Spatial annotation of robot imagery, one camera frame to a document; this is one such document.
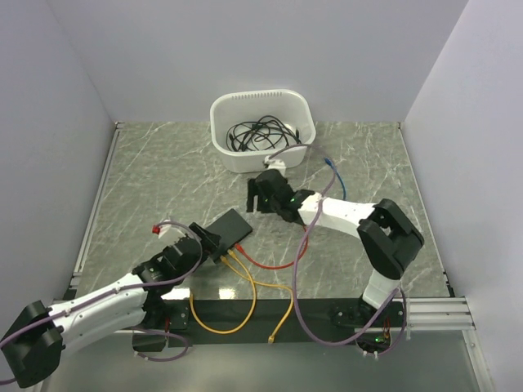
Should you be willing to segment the black network switch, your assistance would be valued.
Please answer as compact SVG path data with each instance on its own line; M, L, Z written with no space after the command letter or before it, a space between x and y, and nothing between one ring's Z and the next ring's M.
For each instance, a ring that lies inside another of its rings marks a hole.
M205 229L221 236L221 257L227 255L236 243L240 243L253 232L252 226L234 208L221 215Z

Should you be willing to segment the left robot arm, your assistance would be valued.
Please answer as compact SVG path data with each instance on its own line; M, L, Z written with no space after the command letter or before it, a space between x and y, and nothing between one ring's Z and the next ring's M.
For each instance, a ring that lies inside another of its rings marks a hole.
M193 223L164 220L153 234L165 248L115 282L79 298L27 305L1 339L1 351L20 388L50 376L63 354L121 329L156 327L164 318L163 295L218 250L221 236Z

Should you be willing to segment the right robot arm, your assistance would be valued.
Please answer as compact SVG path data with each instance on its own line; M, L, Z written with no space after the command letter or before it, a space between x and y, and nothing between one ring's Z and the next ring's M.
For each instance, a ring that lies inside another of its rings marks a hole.
M359 307L360 318L369 326L387 318L386 299L400 286L425 243L411 220L388 198L353 203L308 189L295 191L276 169L248 180L247 211L275 213L288 223L318 225L359 239L373 267Z

